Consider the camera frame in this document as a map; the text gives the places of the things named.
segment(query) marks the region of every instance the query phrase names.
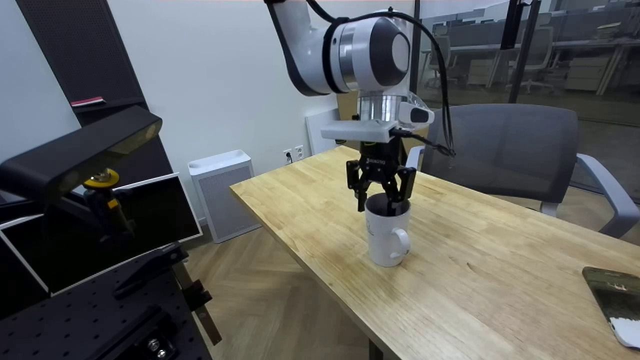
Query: office desk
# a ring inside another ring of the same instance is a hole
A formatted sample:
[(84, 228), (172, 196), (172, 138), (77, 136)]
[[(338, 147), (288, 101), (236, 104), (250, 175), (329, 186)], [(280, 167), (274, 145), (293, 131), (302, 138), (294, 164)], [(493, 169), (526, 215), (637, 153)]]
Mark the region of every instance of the office desk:
[[(612, 47), (614, 48), (614, 52), (611, 55), (611, 60), (607, 64), (607, 67), (602, 76), (602, 81), (600, 82), (600, 86), (596, 91), (597, 95), (604, 94), (605, 90), (609, 86), (609, 82), (613, 76), (613, 73), (618, 68), (620, 64), (620, 60), (624, 58), (624, 52), (630, 48), (640, 46), (640, 39), (634, 38), (614, 38), (614, 39), (591, 39), (591, 40), (572, 40), (572, 41), (557, 41), (553, 43), (553, 47), (556, 52), (556, 57), (553, 61), (553, 66), (555, 67), (558, 59), (560, 58), (560, 54), (562, 50), (566, 49), (580, 49), (580, 48), (596, 48), (596, 47)], [(516, 44), (514, 49), (519, 49), (520, 44)], [(483, 45), (468, 45), (468, 46), (454, 46), (451, 47), (452, 53), (476, 53), (476, 52), (491, 52), (495, 51), (495, 57), (493, 59), (493, 67), (491, 70), (491, 74), (489, 75), (489, 82), (487, 82), (486, 87), (489, 88), (493, 84), (493, 79), (495, 77), (495, 72), (497, 71), (498, 62), (500, 58), (501, 52), (500, 44), (483, 44)], [(430, 54), (431, 50), (426, 49), (421, 51), (423, 54)], [(422, 78), (424, 77), (424, 69), (427, 64), (427, 57), (424, 57), (424, 61), (422, 62), (422, 74), (420, 75), (420, 82), (422, 82)]]
[[(385, 352), (400, 359), (637, 359), (581, 271), (640, 275), (640, 247), (418, 173), (411, 252), (383, 268), (338, 147), (231, 186)], [(369, 194), (381, 192), (373, 184)]]

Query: white air purifier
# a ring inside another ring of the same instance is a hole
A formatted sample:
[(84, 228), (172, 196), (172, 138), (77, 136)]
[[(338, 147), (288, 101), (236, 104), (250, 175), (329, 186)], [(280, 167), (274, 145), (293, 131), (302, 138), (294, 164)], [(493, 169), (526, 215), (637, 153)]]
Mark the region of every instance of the white air purifier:
[(189, 162), (189, 173), (207, 217), (214, 243), (260, 227), (229, 186), (253, 177), (251, 158), (242, 150)]

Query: smartphone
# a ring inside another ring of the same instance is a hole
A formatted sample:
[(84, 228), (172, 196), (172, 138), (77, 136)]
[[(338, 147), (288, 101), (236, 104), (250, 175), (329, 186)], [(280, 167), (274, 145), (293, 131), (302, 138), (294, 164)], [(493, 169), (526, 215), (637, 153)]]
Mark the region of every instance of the smartphone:
[(640, 349), (640, 277), (589, 266), (582, 275), (618, 341)]

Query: wall outlet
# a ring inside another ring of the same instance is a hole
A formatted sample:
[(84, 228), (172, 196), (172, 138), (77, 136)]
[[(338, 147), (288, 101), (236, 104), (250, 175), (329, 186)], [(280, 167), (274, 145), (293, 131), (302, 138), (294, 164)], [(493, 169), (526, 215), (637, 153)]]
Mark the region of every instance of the wall outlet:
[(291, 149), (283, 150), (282, 154), (284, 155), (284, 165), (293, 163), (293, 152)]
[(294, 152), (296, 161), (302, 160), (302, 159), (305, 158), (305, 148), (304, 148), (304, 146), (298, 145), (294, 149), (296, 149), (296, 151)]

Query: monitor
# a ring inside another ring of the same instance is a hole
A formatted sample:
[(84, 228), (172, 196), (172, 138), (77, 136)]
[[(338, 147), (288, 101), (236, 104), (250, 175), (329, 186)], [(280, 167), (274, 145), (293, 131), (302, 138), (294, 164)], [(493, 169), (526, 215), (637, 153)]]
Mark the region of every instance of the monitor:
[(151, 250), (202, 235), (178, 173), (114, 190), (125, 216), (135, 221), (132, 240), (100, 242), (100, 229), (55, 207), (4, 224), (1, 237), (55, 294)]

